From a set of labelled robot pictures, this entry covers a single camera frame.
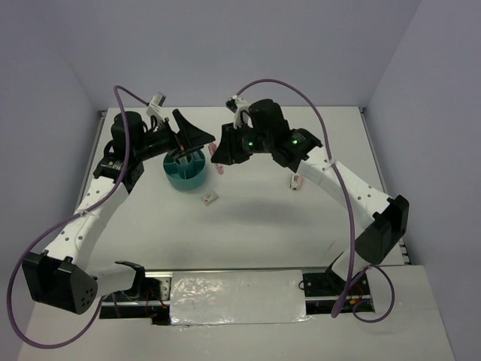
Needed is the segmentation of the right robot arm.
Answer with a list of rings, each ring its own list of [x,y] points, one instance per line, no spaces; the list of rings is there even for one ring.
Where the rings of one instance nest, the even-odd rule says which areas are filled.
[[[306,129],[293,129],[281,107],[271,99],[249,104],[233,96],[226,107],[234,113],[222,125],[221,141],[212,162],[234,165],[255,153],[268,153],[281,167],[312,181],[348,211],[349,222],[362,228],[349,250],[329,266],[327,286],[344,294],[353,276],[379,265],[407,230],[409,202],[379,191],[328,155],[327,144]]]

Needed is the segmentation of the yellow thin pen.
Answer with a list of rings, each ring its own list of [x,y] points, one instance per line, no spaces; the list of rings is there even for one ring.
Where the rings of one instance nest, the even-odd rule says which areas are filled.
[[[189,163],[189,158],[188,158],[188,156],[182,156],[178,159],[178,162],[181,165],[187,165]]]

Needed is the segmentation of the white eraser box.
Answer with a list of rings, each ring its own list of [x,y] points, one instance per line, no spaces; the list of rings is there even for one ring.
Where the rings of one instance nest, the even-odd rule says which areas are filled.
[[[210,203],[216,201],[218,198],[219,195],[215,191],[207,192],[201,196],[201,199],[205,205],[209,205]]]

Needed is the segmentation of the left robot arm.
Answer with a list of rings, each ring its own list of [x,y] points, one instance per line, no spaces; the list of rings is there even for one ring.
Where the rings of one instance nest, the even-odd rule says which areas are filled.
[[[94,247],[111,217],[129,197],[144,173],[144,162],[164,153],[173,159],[188,156],[215,140],[174,110],[179,130],[151,117],[148,129],[142,116],[124,111],[115,116],[112,139],[93,172],[74,219],[41,253],[28,252],[22,270],[32,299],[75,314],[83,314],[94,299],[121,291],[131,300],[147,291],[145,268],[130,261],[88,273]]]

